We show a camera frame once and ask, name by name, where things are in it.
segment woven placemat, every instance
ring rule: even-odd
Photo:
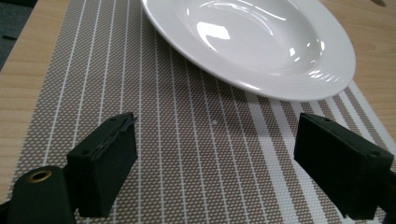
[[[299,114],[396,149],[355,83],[318,102],[259,97],[186,61],[140,1],[70,0],[15,178],[64,166],[79,141],[127,111],[139,117],[139,159],[110,217],[80,223],[353,223],[293,160]]]

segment white ceramic dish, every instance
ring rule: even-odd
[[[142,0],[162,36],[190,61],[236,87],[312,101],[347,87],[355,53],[318,0]]]

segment dark floor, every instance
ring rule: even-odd
[[[32,10],[32,7],[0,2],[0,70]]]

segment table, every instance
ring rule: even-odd
[[[355,81],[396,139],[396,2],[321,0],[342,23],[357,55]],[[0,75],[0,197],[9,188],[66,0],[39,0]]]

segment black mechanical part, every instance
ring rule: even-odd
[[[394,156],[338,123],[301,114],[294,159],[345,217],[373,219],[378,206],[396,216]]]
[[[107,119],[67,154],[61,169],[45,166],[21,176],[0,223],[74,224],[83,217],[108,217],[137,160],[134,114]]]

